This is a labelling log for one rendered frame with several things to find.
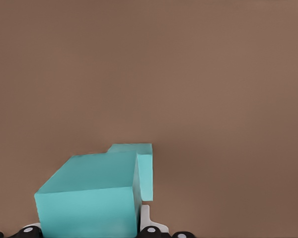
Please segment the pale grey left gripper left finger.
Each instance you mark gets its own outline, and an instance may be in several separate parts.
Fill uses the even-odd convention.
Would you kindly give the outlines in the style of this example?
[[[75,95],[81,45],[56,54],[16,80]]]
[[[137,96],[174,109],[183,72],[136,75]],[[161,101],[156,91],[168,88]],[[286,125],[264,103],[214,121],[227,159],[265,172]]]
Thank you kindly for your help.
[[[34,223],[20,229],[12,238],[43,238],[41,224]]]

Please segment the blue cube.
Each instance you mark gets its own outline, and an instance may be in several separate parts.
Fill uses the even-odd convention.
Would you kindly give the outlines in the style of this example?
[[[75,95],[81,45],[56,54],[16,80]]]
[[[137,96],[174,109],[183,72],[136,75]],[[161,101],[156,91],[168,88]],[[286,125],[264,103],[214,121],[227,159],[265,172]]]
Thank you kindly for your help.
[[[134,238],[142,203],[137,154],[73,156],[34,197],[44,238]]]
[[[142,201],[153,201],[153,149],[151,143],[113,144],[108,153],[136,151]]]

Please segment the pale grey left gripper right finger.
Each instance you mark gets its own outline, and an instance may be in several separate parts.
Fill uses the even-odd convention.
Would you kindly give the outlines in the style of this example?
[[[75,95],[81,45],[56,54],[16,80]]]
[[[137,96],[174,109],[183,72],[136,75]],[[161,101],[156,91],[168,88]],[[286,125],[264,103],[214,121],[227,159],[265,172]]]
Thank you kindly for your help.
[[[138,238],[169,238],[169,229],[166,225],[153,222],[150,219],[149,205],[142,205],[140,231]]]

